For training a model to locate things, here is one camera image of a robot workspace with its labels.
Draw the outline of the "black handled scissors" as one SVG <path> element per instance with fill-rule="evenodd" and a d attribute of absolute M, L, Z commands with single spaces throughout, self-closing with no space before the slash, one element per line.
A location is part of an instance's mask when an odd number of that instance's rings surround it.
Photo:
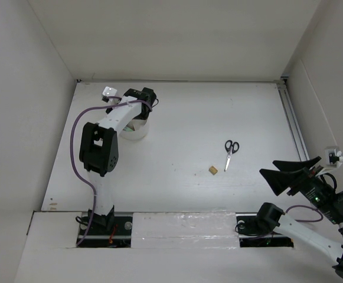
<path fill-rule="evenodd" d="M 226 172 L 228 170 L 232 155 L 235 154 L 239 150 L 240 145 L 236 141 L 234 142 L 232 140 L 227 140 L 225 142 L 224 147 L 225 147 L 225 150 L 227 152 L 227 158 L 226 158 L 226 163 L 225 163 L 225 167 L 224 167 L 224 171 Z"/>

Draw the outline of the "small yellow eraser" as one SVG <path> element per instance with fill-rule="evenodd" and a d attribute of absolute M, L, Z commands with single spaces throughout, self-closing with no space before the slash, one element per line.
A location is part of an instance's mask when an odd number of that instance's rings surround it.
<path fill-rule="evenodd" d="M 211 174 L 215 175 L 215 174 L 218 172 L 218 170 L 217 170 L 214 166 L 211 166 L 211 167 L 209 168 L 209 172 L 210 172 Z"/>

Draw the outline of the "green highlighter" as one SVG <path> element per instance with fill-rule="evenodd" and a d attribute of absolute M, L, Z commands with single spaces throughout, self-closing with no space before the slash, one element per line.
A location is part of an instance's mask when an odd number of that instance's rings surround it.
<path fill-rule="evenodd" d="M 133 129 L 130 128 L 130 127 L 125 127 L 123 130 L 124 130 L 124 131 L 128 131 L 128 132 L 132 132 L 132 131 L 133 131 Z"/>

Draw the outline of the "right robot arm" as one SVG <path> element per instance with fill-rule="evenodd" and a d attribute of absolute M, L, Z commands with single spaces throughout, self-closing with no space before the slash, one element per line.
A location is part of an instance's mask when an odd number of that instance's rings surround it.
<path fill-rule="evenodd" d="M 318 165 L 320 157 L 305 162 L 275 160 L 276 170 L 260 169 L 275 195 L 286 192 L 289 196 L 300 193 L 331 224 L 338 226 L 343 237 L 343 190 L 324 182 L 322 175 L 343 164 L 343 156 L 336 154 L 329 158 L 329 166 Z M 255 217 L 255 226 L 260 234 L 276 232 L 290 239 L 304 243 L 327 257 L 335 273 L 343 279 L 343 241 L 335 241 L 313 228 L 305 221 L 298 221 L 289 212 L 273 203 L 261 205 Z"/>

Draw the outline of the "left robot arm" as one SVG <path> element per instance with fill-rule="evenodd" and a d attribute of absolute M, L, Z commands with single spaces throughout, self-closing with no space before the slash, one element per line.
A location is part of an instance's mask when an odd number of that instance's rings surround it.
<path fill-rule="evenodd" d="M 88 230 L 109 233 L 114 227 L 114 204 L 110 200 L 103 178 L 114 170 L 119 159 L 118 137 L 131 122 L 146 123 L 158 98 L 151 88 L 128 89 L 123 96 L 116 96 L 117 90 L 105 87 L 102 93 L 104 106 L 83 110 L 76 118 L 70 134 L 70 159 L 77 177 L 93 191 L 93 206 L 82 218 Z M 94 110 L 104 110 L 106 116 L 97 122 L 87 122 L 82 129 L 79 161 L 83 169 L 91 173 L 85 179 L 78 173 L 74 159 L 74 132 L 83 115 Z"/>

